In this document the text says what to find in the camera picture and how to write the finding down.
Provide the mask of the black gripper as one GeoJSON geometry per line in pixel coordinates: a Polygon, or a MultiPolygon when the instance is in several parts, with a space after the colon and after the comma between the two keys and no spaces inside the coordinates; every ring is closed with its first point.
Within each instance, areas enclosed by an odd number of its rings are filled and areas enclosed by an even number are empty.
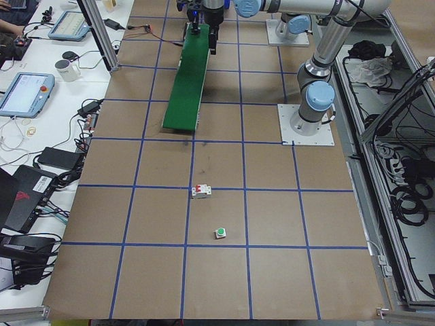
{"type": "MultiPolygon", "coordinates": [[[[210,54],[216,55],[218,26],[224,21],[224,0],[203,0],[202,9],[205,23],[210,26],[208,34],[210,54]]],[[[198,35],[200,33],[198,15],[193,15],[191,19],[190,32],[193,35],[198,35]]]]}

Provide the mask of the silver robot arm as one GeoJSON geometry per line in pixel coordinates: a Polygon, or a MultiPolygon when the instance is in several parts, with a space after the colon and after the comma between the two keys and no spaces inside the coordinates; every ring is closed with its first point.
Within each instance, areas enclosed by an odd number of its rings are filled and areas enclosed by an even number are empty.
{"type": "Polygon", "coordinates": [[[308,15],[282,13],[275,33],[280,38],[290,39],[306,33],[310,28],[311,18],[308,15]]]}
{"type": "Polygon", "coordinates": [[[298,71],[301,104],[290,118],[290,127],[302,136],[317,134],[322,118],[334,102],[334,89],[328,84],[330,67],[355,23],[375,20],[390,1],[234,1],[240,17],[258,12],[314,14],[330,21],[312,57],[298,71]]]}

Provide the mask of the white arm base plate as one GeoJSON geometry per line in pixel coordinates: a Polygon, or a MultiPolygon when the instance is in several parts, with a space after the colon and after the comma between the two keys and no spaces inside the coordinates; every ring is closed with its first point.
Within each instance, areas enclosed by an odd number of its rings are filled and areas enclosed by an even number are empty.
{"type": "Polygon", "coordinates": [[[320,122],[304,121],[299,115],[300,105],[278,104],[281,143],[296,146],[334,146],[328,112],[320,122]]]}
{"type": "Polygon", "coordinates": [[[281,19],[268,19],[266,21],[266,32],[270,46],[309,47],[307,32],[293,34],[289,31],[288,25],[281,19]]]}

